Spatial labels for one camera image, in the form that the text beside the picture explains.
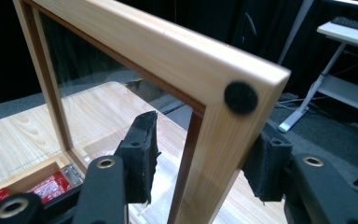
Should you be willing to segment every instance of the desk leg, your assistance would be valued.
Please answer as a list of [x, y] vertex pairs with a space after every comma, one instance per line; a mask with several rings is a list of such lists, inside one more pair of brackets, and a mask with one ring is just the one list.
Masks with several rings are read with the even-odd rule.
[[341, 45], [336, 50], [336, 53], [334, 53], [333, 57], [330, 59], [330, 62], [325, 67], [325, 69], [322, 71], [322, 73], [319, 75], [318, 79], [312, 84], [310, 87], [310, 90], [308, 91], [307, 97], [301, 104], [301, 106], [293, 112], [292, 115], [289, 116], [279, 127], [278, 131], [281, 133], [287, 133], [289, 129], [293, 127], [293, 125], [296, 124], [296, 122], [301, 119], [301, 117], [307, 112], [308, 110], [308, 104], [312, 100], [313, 96], [315, 95], [316, 91], [321, 87], [321, 85], [324, 83], [325, 77], [330, 72], [331, 67], [334, 65], [336, 60], [338, 59], [339, 55], [341, 54], [342, 50], [345, 49], [346, 43], [341, 43]]

